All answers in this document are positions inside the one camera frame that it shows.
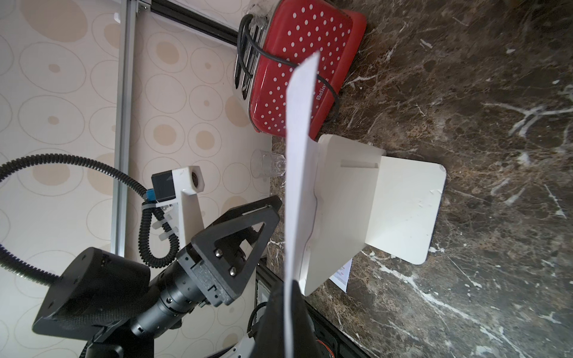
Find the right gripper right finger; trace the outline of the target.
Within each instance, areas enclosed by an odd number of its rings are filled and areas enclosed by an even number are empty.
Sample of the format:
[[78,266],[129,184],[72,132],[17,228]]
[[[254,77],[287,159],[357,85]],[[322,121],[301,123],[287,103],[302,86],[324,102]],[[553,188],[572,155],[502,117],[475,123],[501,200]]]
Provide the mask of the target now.
[[296,281],[292,282],[292,356],[333,357],[331,349],[316,337],[313,320]]

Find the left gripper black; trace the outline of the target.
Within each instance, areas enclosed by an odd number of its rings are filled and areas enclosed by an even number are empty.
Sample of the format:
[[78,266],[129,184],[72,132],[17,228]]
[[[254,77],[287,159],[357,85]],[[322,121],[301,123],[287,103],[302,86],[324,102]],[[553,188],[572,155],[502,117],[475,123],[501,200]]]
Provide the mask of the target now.
[[196,306],[230,305],[246,288],[279,222],[277,195],[234,207],[196,234],[191,246],[151,280],[159,292],[152,306],[130,321],[140,338],[177,328]]

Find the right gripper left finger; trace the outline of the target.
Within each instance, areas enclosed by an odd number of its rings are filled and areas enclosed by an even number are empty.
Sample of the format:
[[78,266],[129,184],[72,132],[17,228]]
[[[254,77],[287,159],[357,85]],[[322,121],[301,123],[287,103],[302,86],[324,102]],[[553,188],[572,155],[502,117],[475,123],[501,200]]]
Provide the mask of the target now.
[[264,315],[258,326],[251,357],[285,357],[284,283],[276,283],[272,288]]

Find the old menu sheet red print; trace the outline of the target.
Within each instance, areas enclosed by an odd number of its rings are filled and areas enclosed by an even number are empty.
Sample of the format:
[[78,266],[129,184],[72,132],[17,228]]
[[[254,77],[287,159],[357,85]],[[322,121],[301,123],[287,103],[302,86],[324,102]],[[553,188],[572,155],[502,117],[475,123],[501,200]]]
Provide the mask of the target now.
[[329,280],[334,283],[344,293],[348,292],[349,278],[352,270],[353,259],[350,259],[341,268],[339,268]]

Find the white menu holder stand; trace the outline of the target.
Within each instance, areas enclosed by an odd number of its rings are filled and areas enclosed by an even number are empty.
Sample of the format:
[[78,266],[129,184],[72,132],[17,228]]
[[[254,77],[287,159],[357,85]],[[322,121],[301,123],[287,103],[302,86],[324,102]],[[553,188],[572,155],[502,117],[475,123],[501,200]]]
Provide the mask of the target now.
[[446,184],[438,163],[392,158],[337,135],[309,143],[302,254],[295,279],[309,296],[370,246],[413,265],[428,256]]

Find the new menu sheet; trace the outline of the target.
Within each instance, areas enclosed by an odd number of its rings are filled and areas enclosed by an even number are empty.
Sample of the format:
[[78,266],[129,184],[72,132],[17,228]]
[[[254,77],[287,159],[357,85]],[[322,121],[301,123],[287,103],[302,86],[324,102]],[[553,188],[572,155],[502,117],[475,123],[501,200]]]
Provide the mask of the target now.
[[313,91],[320,53],[315,52],[293,70],[286,89],[286,177],[284,218],[284,356],[294,356],[292,291],[300,271],[304,246],[298,243],[304,211],[303,194],[310,140]]

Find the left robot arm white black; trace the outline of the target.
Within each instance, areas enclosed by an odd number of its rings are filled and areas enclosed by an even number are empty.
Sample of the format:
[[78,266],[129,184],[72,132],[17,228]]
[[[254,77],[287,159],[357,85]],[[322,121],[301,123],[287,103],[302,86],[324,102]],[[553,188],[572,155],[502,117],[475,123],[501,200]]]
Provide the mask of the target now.
[[96,170],[143,200],[140,263],[88,248],[56,275],[1,250],[3,269],[49,289],[32,330],[85,341],[83,357],[152,357],[156,338],[180,328],[196,307],[232,304],[243,294],[280,220],[282,202],[273,195],[233,207],[205,225],[198,202],[204,179],[197,166],[156,173],[152,188],[146,189],[107,164],[41,154],[8,161],[1,178],[48,164]]

